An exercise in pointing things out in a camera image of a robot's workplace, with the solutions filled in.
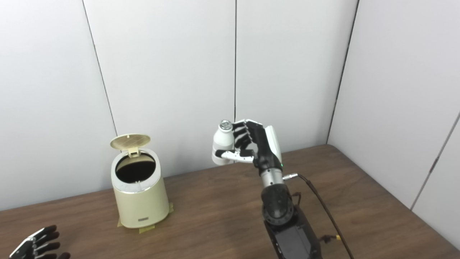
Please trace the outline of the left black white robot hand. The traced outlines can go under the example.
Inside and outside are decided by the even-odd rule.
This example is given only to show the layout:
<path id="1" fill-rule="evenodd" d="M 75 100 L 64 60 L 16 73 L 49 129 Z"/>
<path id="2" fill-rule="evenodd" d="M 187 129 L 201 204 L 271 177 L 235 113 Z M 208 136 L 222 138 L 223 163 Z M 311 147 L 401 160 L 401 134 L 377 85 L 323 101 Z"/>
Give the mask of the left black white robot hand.
<path id="1" fill-rule="evenodd" d="M 63 252 L 56 254 L 61 246 L 60 233 L 56 225 L 39 229 L 25 238 L 9 255 L 10 259 L 70 259 L 71 254 Z"/>

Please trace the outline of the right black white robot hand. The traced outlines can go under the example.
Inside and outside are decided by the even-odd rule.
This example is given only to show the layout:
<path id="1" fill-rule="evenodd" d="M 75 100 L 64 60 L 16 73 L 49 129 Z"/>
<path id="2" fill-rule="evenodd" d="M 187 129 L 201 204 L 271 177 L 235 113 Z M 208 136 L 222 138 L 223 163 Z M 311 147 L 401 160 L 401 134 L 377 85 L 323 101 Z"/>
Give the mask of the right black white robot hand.
<path id="1" fill-rule="evenodd" d="M 211 158 L 217 165 L 231 161 L 252 163 L 260 173 L 283 167 L 274 127 L 251 119 L 222 120 L 212 139 Z"/>

